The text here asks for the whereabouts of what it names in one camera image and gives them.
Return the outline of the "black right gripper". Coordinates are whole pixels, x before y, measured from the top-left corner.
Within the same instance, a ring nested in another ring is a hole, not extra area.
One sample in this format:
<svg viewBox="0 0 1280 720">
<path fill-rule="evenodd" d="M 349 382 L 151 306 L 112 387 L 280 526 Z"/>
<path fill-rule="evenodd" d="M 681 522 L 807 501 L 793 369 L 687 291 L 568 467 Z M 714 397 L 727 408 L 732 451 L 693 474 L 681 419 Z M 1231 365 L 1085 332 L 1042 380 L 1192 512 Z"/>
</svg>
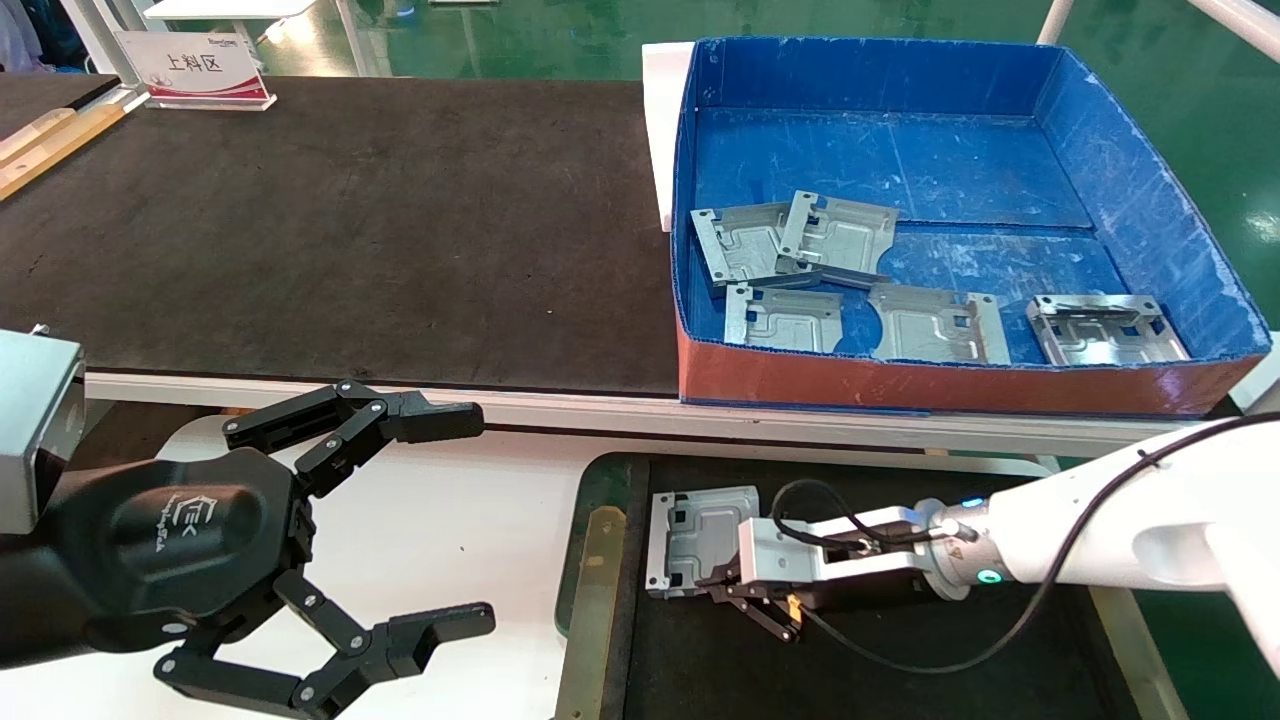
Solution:
<svg viewBox="0 0 1280 720">
<path fill-rule="evenodd" d="M 700 580 L 700 588 L 713 602 L 733 602 L 749 620 L 776 639 L 792 644 L 800 634 L 790 611 L 769 597 L 769 591 L 741 583 L 735 574 Z M 852 612 L 940 602 L 942 596 L 924 574 L 865 574 L 829 582 L 795 585 L 800 603 L 818 612 Z"/>
</svg>

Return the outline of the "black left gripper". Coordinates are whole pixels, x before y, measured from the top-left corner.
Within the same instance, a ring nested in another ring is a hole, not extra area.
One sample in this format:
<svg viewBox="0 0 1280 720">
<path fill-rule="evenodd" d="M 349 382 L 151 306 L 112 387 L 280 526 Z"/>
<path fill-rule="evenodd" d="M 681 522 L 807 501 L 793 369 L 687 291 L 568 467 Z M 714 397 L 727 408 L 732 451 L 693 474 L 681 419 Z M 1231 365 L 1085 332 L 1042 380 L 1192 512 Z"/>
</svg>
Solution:
<svg viewBox="0 0 1280 720">
<path fill-rule="evenodd" d="M 393 442 L 484 430 L 477 404 L 342 380 L 228 421 L 227 447 L 239 450 L 220 457 L 134 462 L 76 482 L 54 500 L 50 532 L 78 637 L 99 652 L 133 653 L 192 632 L 154 667 L 178 694 L 278 717 L 339 717 L 371 687 L 424 674 L 440 644 L 494 632 L 497 618 L 476 602 L 361 626 L 291 570 L 310 559 L 296 480 L 323 498 Z M 311 439 L 294 474 L 266 456 Z M 294 676 L 216 657 L 280 609 L 332 647 L 323 666 Z"/>
</svg>

